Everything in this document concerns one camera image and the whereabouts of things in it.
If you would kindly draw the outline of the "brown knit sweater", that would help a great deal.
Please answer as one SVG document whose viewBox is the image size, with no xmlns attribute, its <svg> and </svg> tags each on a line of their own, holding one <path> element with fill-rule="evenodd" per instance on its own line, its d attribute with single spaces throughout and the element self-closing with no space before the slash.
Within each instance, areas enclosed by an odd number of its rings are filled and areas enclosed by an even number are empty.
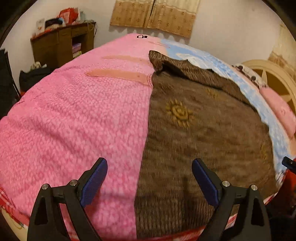
<svg viewBox="0 0 296 241">
<path fill-rule="evenodd" d="M 277 192 L 269 128 L 230 79 L 149 52 L 153 90 L 134 201 L 137 238 L 206 225 L 213 214 L 192 173 L 200 158 L 220 178 Z"/>
</svg>

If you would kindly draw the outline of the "cream wooden headboard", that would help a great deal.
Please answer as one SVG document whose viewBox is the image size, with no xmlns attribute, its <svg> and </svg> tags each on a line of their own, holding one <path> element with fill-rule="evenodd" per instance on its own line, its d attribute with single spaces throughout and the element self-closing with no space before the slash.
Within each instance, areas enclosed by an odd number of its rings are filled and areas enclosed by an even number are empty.
<svg viewBox="0 0 296 241">
<path fill-rule="evenodd" d="M 249 60 L 243 65 L 255 71 L 295 113 L 295 81 L 283 68 L 269 60 Z"/>
</svg>

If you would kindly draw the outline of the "patterned pillow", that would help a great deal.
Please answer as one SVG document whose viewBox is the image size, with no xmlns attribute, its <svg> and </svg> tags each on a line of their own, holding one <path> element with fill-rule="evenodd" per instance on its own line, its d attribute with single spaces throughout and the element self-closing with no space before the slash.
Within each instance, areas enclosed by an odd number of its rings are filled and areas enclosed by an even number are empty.
<svg viewBox="0 0 296 241">
<path fill-rule="evenodd" d="M 247 77 L 257 88 L 268 87 L 268 85 L 262 80 L 262 78 L 249 67 L 243 64 L 234 64 L 233 67 Z"/>
</svg>

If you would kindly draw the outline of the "pink and blue bedspread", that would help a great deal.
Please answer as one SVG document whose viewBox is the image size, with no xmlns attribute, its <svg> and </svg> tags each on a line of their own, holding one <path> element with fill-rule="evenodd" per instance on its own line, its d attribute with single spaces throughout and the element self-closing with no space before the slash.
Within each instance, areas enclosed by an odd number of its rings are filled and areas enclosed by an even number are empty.
<svg viewBox="0 0 296 241">
<path fill-rule="evenodd" d="M 273 146 L 277 192 L 261 196 L 271 240 L 295 240 L 295 174 L 282 164 L 284 157 L 295 160 L 295 114 L 289 105 L 269 86 L 257 88 L 207 52 L 138 34 L 54 70 L 1 119 L 1 208 L 27 227 L 28 236 L 42 185 L 65 186 L 104 158 L 106 178 L 84 208 L 101 240 L 198 240 L 208 223 L 163 237 L 137 238 L 134 201 L 153 90 L 150 51 L 232 80 L 257 110 Z"/>
</svg>

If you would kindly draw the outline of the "black folding chair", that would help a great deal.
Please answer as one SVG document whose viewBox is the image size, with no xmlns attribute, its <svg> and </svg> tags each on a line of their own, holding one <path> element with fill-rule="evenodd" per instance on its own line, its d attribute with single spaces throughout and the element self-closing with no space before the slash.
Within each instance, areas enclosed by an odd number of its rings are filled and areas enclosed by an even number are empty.
<svg viewBox="0 0 296 241">
<path fill-rule="evenodd" d="M 5 49 L 1 49 L 0 58 L 0 118 L 3 118 L 21 99 L 21 95 L 13 79 L 8 52 Z"/>
</svg>

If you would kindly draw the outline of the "black bag on floor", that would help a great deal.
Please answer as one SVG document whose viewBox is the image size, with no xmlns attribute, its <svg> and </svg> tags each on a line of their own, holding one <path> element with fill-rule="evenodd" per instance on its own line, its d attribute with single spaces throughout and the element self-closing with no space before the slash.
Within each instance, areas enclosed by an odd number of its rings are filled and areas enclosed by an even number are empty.
<svg viewBox="0 0 296 241">
<path fill-rule="evenodd" d="M 49 67 L 38 68 L 29 72 L 20 71 L 19 84 L 21 92 L 26 92 L 32 88 L 41 79 L 51 74 L 52 70 Z"/>
</svg>

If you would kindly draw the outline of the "brown wooden desk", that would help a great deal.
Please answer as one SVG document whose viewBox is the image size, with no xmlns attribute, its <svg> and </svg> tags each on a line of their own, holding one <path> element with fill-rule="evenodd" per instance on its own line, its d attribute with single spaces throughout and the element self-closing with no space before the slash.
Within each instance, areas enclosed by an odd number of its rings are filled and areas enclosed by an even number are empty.
<svg viewBox="0 0 296 241">
<path fill-rule="evenodd" d="M 31 39 L 34 61 L 56 69 L 73 60 L 75 44 L 83 54 L 94 48 L 96 22 L 84 21 L 42 33 Z"/>
</svg>

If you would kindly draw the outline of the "beige patterned curtain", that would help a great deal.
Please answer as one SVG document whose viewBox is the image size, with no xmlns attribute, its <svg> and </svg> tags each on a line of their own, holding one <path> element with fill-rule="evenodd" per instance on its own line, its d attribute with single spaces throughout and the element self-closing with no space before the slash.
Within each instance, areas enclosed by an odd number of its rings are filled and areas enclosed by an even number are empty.
<svg viewBox="0 0 296 241">
<path fill-rule="evenodd" d="M 110 25 L 156 29 L 190 38 L 199 0 L 116 1 Z"/>
</svg>

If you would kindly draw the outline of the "white card on desk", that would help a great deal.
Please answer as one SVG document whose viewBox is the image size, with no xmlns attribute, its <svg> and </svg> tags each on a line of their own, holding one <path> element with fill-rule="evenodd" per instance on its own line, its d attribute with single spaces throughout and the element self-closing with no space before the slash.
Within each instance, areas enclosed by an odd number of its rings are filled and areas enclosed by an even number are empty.
<svg viewBox="0 0 296 241">
<path fill-rule="evenodd" d="M 45 19 L 37 20 L 36 22 L 36 35 L 39 35 L 45 31 Z"/>
</svg>

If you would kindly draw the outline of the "black item on desk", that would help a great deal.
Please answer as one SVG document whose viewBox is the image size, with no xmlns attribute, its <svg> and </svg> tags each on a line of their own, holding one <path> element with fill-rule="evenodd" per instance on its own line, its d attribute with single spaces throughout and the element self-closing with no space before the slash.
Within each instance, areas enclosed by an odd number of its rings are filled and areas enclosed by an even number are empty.
<svg viewBox="0 0 296 241">
<path fill-rule="evenodd" d="M 45 30 L 61 27 L 66 27 L 66 23 L 63 18 L 53 18 L 45 21 Z"/>
</svg>

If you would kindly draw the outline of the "red package on desk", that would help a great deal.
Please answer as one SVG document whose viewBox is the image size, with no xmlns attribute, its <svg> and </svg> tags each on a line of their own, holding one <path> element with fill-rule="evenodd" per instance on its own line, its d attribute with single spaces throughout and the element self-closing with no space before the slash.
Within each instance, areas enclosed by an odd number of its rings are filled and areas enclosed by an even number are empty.
<svg viewBox="0 0 296 241">
<path fill-rule="evenodd" d="M 62 18 L 66 25 L 74 23 L 78 19 L 78 8 L 67 8 L 60 11 L 58 18 Z"/>
</svg>

